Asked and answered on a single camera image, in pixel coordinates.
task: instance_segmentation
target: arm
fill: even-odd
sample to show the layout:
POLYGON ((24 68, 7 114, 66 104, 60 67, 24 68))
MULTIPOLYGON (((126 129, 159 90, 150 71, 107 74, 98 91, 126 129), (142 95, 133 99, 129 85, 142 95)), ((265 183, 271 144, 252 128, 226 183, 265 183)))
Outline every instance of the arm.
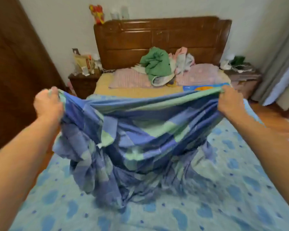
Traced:
POLYGON ((289 204, 289 141, 255 121, 244 108, 242 94, 224 86, 219 111, 253 150, 266 174, 289 204))
POLYGON ((33 183, 60 118, 58 89, 35 97, 38 118, 0 149, 0 230, 8 230, 33 183))

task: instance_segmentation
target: nightstand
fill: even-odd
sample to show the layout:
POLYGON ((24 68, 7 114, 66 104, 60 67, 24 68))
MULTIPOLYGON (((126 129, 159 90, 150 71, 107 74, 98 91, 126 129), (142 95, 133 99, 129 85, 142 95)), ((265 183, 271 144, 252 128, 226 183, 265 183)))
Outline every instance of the nightstand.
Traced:
POLYGON ((90 74, 88 76, 84 76, 82 73, 79 73, 77 75, 70 74, 68 78, 73 85, 77 97, 85 99, 94 93, 96 83, 100 76, 100 73, 90 74))
POLYGON ((250 98, 262 81, 262 73, 257 69, 254 72, 243 73, 238 73, 234 70, 224 70, 224 73, 230 78, 233 88, 242 93, 245 99, 250 98))

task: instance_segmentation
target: green blanket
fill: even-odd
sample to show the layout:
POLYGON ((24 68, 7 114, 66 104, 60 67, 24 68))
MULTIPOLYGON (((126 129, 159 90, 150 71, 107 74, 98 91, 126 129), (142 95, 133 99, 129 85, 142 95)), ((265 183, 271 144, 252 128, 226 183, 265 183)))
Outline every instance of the green blanket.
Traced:
POLYGON ((149 53, 141 58, 140 64, 145 67, 151 82, 156 76, 171 75, 168 53, 157 47, 150 48, 149 53))

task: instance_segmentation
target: pillowcase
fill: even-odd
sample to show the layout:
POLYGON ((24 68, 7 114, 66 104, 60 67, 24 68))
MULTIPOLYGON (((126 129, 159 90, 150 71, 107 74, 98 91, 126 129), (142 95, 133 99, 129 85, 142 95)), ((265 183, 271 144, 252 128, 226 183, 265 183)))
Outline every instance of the pillowcase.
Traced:
POLYGON ((146 74, 131 68, 117 69, 113 75, 109 88, 153 87, 146 74))
POLYGON ((190 71, 178 74, 176 82, 180 86, 219 84, 223 81, 218 72, 219 68, 212 64, 196 64, 190 71))

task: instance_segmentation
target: hand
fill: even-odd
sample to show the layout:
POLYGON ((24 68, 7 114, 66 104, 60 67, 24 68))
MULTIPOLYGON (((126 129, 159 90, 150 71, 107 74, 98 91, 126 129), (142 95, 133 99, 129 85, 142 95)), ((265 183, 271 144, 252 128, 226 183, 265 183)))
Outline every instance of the hand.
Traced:
POLYGON ((33 103, 36 114, 41 116, 55 116, 61 119, 64 113, 62 102, 58 97, 58 88, 52 87, 51 92, 48 89, 40 91, 36 96, 33 103))
POLYGON ((247 113, 243 95, 228 85, 224 85, 222 88, 224 92, 219 95, 218 110, 228 119, 245 116, 247 113))

